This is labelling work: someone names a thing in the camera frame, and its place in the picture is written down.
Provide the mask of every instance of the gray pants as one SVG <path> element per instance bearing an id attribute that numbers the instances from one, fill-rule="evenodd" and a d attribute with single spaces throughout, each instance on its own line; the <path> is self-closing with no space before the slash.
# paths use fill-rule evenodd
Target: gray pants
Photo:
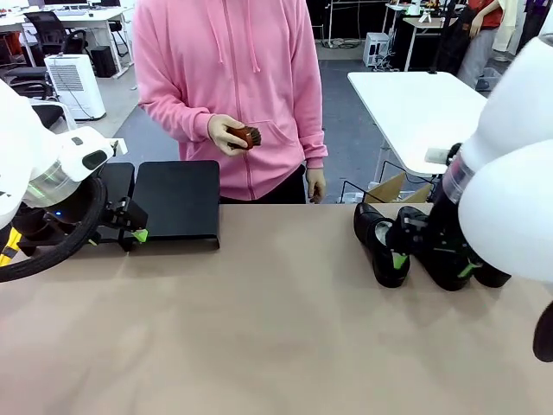
<path id="1" fill-rule="evenodd" d="M 487 62 L 492 57 L 493 41 L 497 33 L 497 29 L 481 30 L 468 46 L 457 78 L 473 89 L 476 88 L 478 78 L 482 76 Z"/>

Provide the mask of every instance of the hoodie sleeve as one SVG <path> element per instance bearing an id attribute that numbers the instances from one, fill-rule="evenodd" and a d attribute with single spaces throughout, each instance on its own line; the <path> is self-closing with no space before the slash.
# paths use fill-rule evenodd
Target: hoodie sleeve
<path id="1" fill-rule="evenodd" d="M 162 50 L 168 45 L 160 44 L 154 20 L 148 4 L 138 2 L 133 16 L 133 50 L 139 105 L 172 138 L 182 142 L 206 140 L 212 114 L 207 108 L 190 108 L 182 102 L 181 91 L 168 70 L 169 62 L 163 59 Z"/>
<path id="2" fill-rule="evenodd" d="M 296 19 L 292 49 L 294 118 L 308 168 L 319 169 L 328 151 L 323 143 L 321 74 L 305 0 L 296 0 Z"/>

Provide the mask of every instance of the hoodie drawstring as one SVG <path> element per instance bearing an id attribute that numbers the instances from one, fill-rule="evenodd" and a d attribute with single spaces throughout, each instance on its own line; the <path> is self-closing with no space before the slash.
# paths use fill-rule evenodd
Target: hoodie drawstring
<path id="1" fill-rule="evenodd" d="M 261 69 L 259 68 L 259 65 L 257 64 L 257 57 L 256 57 L 256 49 L 253 45 L 253 35 L 251 34 L 251 13 L 250 13 L 250 0 L 246 1 L 246 8 L 247 8 L 247 15 L 248 15 L 248 22 L 247 22 L 247 35 L 248 35 L 248 43 L 250 43 L 250 59 L 251 59 L 251 66 L 253 68 L 253 73 L 261 72 Z"/>
<path id="2" fill-rule="evenodd" d="M 207 3 L 207 0 L 204 2 L 207 8 L 207 19 L 209 20 L 209 25 L 211 26 L 211 31 L 213 32 L 213 36 L 215 37 L 215 43 L 217 43 L 217 51 L 219 52 L 219 63 L 223 63 L 223 52 L 221 50 L 221 44 L 219 42 L 219 37 L 217 36 L 217 31 L 215 30 L 215 26 L 213 25 L 213 19 L 211 17 L 211 12 L 209 11 L 209 4 Z"/>

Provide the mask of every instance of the shoe brush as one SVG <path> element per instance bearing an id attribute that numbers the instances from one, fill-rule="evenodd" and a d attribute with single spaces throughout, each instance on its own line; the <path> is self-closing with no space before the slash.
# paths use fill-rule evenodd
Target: shoe brush
<path id="1" fill-rule="evenodd" d="M 229 134 L 232 134 L 233 136 L 236 136 L 248 143 L 248 147 L 244 150 L 251 150 L 255 146 L 261 145 L 261 133 L 257 128 L 254 127 L 244 127 L 244 128 L 228 128 L 226 130 Z M 240 147 L 236 144 L 228 144 L 231 149 L 243 149 L 243 147 Z"/>

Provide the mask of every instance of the yellow and black object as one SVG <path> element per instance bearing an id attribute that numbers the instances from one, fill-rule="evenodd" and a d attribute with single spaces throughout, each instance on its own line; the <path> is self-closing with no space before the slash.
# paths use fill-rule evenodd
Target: yellow and black object
<path id="1" fill-rule="evenodd" d="M 19 252 L 19 241 L 22 235 L 17 232 L 13 227 L 10 229 L 10 236 L 8 241 L 3 246 L 3 250 L 0 252 L 0 266 L 6 266 Z"/>

